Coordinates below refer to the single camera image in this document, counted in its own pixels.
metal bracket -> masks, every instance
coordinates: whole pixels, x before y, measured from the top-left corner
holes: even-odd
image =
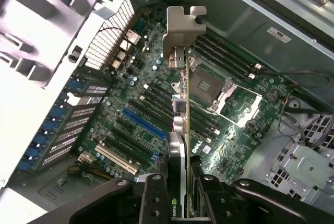
[[[167,34],[163,36],[163,58],[170,59],[173,48],[188,48],[196,37],[206,32],[206,25],[196,23],[197,16],[206,15],[204,6],[192,6],[190,15],[184,14],[182,6],[167,8]]]

blue slot cover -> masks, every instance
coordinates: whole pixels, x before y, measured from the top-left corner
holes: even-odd
[[[133,120],[136,123],[138,123],[138,125],[140,125],[141,127],[147,129],[148,131],[150,131],[151,133],[157,135],[158,137],[160,137],[162,139],[166,139],[166,134],[163,131],[161,131],[160,129],[156,128],[151,123],[147,122],[146,120],[144,120],[143,118],[141,118],[140,116],[138,116],[137,114],[135,114],[134,112],[130,111],[127,108],[124,108],[122,110],[122,112],[124,113],[124,115],[126,115],[127,117],[129,117],[131,120]]]

label sticker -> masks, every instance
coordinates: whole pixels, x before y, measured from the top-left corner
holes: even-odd
[[[206,154],[208,154],[210,152],[210,150],[211,150],[211,147],[209,147],[209,146],[205,146],[203,148],[203,152],[206,153]]]
[[[275,38],[279,39],[284,43],[288,43],[291,40],[291,38],[286,36],[284,33],[280,32],[279,30],[275,29],[274,27],[269,28],[267,32],[269,32],[272,36],[274,36]]]

green circuit board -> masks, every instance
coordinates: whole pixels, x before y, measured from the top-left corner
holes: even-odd
[[[171,132],[174,115],[171,96],[177,94],[180,74],[169,70],[161,56],[165,23],[163,6],[152,7],[149,15],[138,20],[133,30],[141,39],[113,72],[115,82],[110,92],[77,143],[77,149],[83,147],[96,156],[113,176],[133,178],[156,172],[155,159],[166,149],[165,136]],[[189,54],[195,60],[190,62],[190,83],[206,73],[217,87],[230,81],[234,84],[219,115],[209,110],[204,97],[190,89],[191,153],[202,157],[205,173],[232,183],[278,117],[292,88],[281,77],[248,77],[243,73],[245,66],[254,67],[257,60],[209,30]],[[222,61],[220,55],[228,58]],[[135,164],[138,171],[129,173],[108,158],[101,158],[95,148],[102,144]]]

motherboard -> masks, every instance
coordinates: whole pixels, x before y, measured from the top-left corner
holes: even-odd
[[[136,181],[157,172],[173,127],[172,98],[182,83],[180,71],[162,57],[166,6],[146,8],[132,31],[136,43],[108,63],[111,90],[76,150],[111,177]],[[201,157],[204,173],[232,183],[293,88],[281,77],[259,75],[262,63],[210,30],[196,39],[189,56],[190,152]]]

